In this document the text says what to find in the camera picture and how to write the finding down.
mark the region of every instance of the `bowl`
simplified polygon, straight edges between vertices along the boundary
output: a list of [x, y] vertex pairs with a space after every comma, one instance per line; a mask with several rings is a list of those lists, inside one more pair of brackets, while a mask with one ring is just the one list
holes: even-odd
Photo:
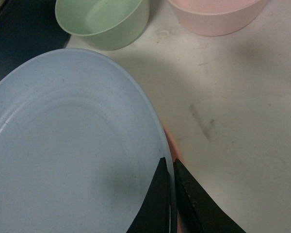
[[149, 0], [57, 0], [60, 27], [100, 50], [116, 50], [133, 42], [145, 29]]
[[89, 50], [37, 56], [0, 82], [0, 233], [126, 233], [160, 158], [173, 162], [137, 82]]
[[205, 35], [230, 34], [248, 25], [268, 0], [168, 0], [181, 25]]

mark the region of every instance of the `light blue plate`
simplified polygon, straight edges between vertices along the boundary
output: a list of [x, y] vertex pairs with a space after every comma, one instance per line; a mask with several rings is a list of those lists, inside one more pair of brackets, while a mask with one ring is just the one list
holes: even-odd
[[168, 144], [136, 81], [88, 50], [35, 57], [0, 82], [0, 233], [125, 233], [161, 157], [174, 218]]

